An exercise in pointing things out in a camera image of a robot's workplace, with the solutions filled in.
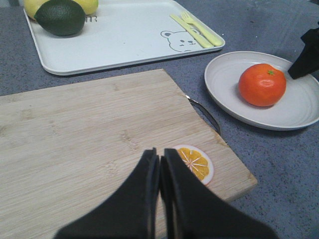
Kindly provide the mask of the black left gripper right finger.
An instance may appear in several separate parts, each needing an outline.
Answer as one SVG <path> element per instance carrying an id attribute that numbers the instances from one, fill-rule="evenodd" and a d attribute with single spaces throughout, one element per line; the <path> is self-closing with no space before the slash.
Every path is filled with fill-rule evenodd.
<path id="1" fill-rule="evenodd" d="M 212 193 L 187 168 L 175 149 L 160 160 L 160 193 L 169 239 L 276 239 L 266 224 Z"/>

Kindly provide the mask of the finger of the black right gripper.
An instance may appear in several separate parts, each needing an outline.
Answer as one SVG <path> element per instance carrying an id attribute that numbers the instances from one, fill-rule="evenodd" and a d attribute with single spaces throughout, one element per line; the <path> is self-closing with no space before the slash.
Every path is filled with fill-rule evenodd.
<path id="1" fill-rule="evenodd" d="M 308 30 L 301 36 L 301 40 L 305 46 L 288 70 L 292 79 L 303 77 L 319 69 L 319 28 Z"/>

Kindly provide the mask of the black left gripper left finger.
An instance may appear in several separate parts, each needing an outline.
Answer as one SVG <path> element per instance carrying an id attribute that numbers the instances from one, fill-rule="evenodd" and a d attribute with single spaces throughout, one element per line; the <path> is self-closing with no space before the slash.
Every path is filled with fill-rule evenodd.
<path id="1" fill-rule="evenodd" d="M 160 159 L 145 150 L 124 183 L 101 205 L 61 228 L 56 239 L 153 239 Z"/>

